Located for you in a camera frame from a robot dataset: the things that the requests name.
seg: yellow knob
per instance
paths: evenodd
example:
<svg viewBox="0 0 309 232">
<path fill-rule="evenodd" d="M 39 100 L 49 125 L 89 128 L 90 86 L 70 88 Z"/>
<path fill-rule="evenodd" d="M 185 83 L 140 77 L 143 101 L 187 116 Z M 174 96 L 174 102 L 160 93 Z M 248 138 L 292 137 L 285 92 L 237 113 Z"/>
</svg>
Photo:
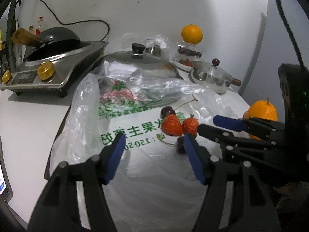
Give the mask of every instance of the yellow knob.
<svg viewBox="0 0 309 232">
<path fill-rule="evenodd" d="M 52 77 L 55 73 L 55 67 L 52 62 L 45 62 L 38 68 L 38 75 L 42 81 Z"/>
<path fill-rule="evenodd" d="M 9 70 L 7 70 L 2 76 L 3 83 L 6 84 L 7 82 L 9 82 L 11 77 L 12 77 L 12 74 L 10 73 Z"/>
</svg>

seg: blue button on screen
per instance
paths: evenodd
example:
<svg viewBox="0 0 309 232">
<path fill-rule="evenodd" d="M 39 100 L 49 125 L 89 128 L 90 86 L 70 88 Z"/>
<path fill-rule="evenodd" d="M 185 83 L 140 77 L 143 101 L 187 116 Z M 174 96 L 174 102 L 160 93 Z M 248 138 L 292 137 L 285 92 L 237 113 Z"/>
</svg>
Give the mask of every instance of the blue button on screen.
<svg viewBox="0 0 309 232">
<path fill-rule="evenodd" d="M 0 191 L 4 188 L 4 182 L 0 185 Z"/>
</svg>

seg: white table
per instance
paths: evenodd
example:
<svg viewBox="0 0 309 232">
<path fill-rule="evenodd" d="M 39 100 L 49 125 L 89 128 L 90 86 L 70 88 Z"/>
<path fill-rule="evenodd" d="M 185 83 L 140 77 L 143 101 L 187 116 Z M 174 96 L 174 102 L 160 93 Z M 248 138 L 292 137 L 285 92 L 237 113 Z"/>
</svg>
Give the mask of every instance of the white table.
<svg viewBox="0 0 309 232">
<path fill-rule="evenodd" d="M 188 74 L 180 71 L 188 80 Z M 73 88 L 66 98 L 46 94 L 0 92 L 0 136 L 7 175 L 13 189 L 9 205 L 26 222 L 43 190 L 50 149 L 69 108 Z M 222 96 L 226 105 L 242 117 L 248 104 L 237 94 Z"/>
</svg>

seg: pan handle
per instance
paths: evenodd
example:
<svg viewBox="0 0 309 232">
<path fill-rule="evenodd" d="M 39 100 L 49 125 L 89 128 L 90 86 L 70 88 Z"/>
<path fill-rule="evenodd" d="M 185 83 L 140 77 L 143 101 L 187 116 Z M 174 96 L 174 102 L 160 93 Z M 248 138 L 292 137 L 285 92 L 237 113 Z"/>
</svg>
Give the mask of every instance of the pan handle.
<svg viewBox="0 0 309 232">
<path fill-rule="evenodd" d="M 43 44 L 41 38 L 32 34 L 31 32 L 21 28 L 13 33 L 12 36 L 13 43 L 20 43 L 22 45 L 40 47 Z"/>
<path fill-rule="evenodd" d="M 231 84 L 234 85 L 234 86 L 239 87 L 239 86 L 241 86 L 241 81 L 239 79 L 233 78 Z"/>
</svg>

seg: cherry stem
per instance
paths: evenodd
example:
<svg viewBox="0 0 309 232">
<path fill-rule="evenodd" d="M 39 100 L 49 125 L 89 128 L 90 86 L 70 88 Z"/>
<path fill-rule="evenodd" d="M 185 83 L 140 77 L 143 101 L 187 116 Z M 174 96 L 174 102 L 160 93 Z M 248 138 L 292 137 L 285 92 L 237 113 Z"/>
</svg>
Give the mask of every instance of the cherry stem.
<svg viewBox="0 0 309 232">
<path fill-rule="evenodd" d="M 197 101 L 197 99 L 196 99 L 193 95 L 192 95 L 192 97 L 193 97 L 194 99 L 192 99 L 192 100 L 189 101 L 189 102 L 186 102 L 186 103 L 181 104 L 181 105 L 178 106 L 174 111 L 176 111 L 176 110 L 179 109 L 180 107 L 184 106 L 185 104 L 189 104 L 189 103 L 191 103 L 191 102 L 193 102 L 193 101 Z"/>
<path fill-rule="evenodd" d="M 158 140 L 160 140 L 161 142 L 163 142 L 166 145 L 170 145 L 170 146 L 176 147 L 175 144 L 170 144 L 170 143 L 167 143 L 167 142 L 163 141 L 162 139 L 160 139 L 160 135 L 159 134 L 157 134 L 157 138 L 158 138 Z"/>
</svg>

